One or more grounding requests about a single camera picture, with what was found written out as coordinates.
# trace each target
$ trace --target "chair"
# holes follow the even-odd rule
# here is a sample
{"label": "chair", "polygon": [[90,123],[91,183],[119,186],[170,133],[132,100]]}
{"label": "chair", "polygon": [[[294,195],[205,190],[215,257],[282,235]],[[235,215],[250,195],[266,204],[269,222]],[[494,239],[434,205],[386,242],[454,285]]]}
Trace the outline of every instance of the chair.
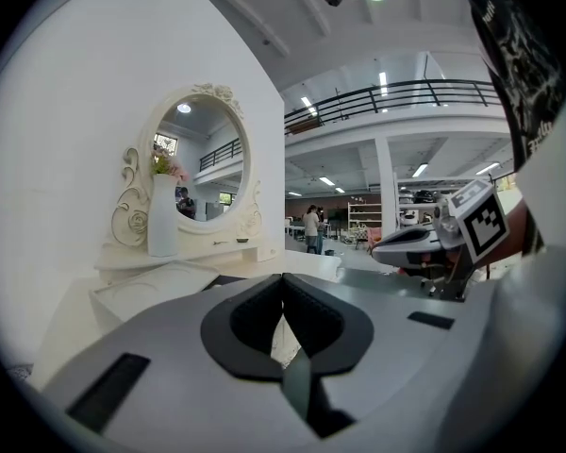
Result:
{"label": "chair", "polygon": [[367,252],[371,254],[374,249],[374,246],[377,242],[381,240],[381,227],[374,226],[367,228],[367,244],[369,248],[367,248]]}
{"label": "chair", "polygon": [[355,240],[357,241],[357,246],[355,246],[355,250],[358,248],[359,243],[368,242],[367,234],[369,232],[367,230],[369,230],[369,228],[358,228],[357,231],[355,231]]}

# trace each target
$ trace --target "white wall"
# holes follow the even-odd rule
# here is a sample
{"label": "white wall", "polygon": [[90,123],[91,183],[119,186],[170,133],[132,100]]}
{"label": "white wall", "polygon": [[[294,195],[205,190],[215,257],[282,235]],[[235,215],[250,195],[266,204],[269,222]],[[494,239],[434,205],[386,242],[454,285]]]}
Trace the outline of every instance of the white wall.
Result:
{"label": "white wall", "polygon": [[221,129],[218,129],[214,134],[212,134],[209,139],[206,141],[206,145],[204,147],[202,157],[211,153],[215,149],[218,149],[225,144],[229,144],[231,141],[239,138],[239,133],[233,125],[232,122],[229,122],[226,126]]}
{"label": "white wall", "polygon": [[283,105],[208,0],[71,0],[10,59],[0,75],[6,364],[33,362],[71,280],[95,275],[124,185],[122,155],[152,109],[170,92],[202,82],[230,86],[241,103],[256,135],[264,230],[283,247]]}

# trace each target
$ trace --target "white pillar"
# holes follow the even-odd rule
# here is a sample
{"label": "white pillar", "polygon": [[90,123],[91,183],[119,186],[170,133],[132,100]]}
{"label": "white pillar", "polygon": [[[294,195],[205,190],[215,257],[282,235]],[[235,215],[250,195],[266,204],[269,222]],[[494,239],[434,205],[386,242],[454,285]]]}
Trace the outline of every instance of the white pillar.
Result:
{"label": "white pillar", "polygon": [[388,140],[375,138],[375,149],[379,165],[379,186],[381,187],[381,236],[386,237],[396,231],[398,196]]}

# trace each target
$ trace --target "black slot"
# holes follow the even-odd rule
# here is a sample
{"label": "black slot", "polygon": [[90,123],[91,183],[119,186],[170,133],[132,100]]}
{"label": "black slot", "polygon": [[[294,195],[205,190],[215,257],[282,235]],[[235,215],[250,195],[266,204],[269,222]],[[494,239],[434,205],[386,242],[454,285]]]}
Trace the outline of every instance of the black slot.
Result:
{"label": "black slot", "polygon": [[431,313],[425,312],[413,312],[409,317],[407,317],[411,321],[421,322],[422,324],[427,324],[432,327],[443,328],[445,330],[449,330],[455,319],[449,319],[448,317],[442,317],[440,315],[434,315]]}
{"label": "black slot", "polygon": [[100,433],[124,402],[150,360],[134,354],[123,354],[67,410],[86,428]]}

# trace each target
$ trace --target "balcony railing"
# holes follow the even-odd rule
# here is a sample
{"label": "balcony railing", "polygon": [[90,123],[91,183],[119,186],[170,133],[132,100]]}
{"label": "balcony railing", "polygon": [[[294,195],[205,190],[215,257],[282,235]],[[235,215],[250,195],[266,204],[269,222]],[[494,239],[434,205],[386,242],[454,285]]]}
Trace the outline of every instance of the balcony railing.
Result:
{"label": "balcony railing", "polygon": [[298,134],[361,114],[455,104],[488,107],[501,106],[501,101],[490,82],[454,79],[395,82],[336,95],[312,104],[310,109],[290,112],[285,116],[285,134]]}
{"label": "balcony railing", "polygon": [[232,159],[242,152],[241,141],[237,138],[202,157],[199,160],[199,171],[204,171],[211,166],[216,166],[216,164],[225,159]]}

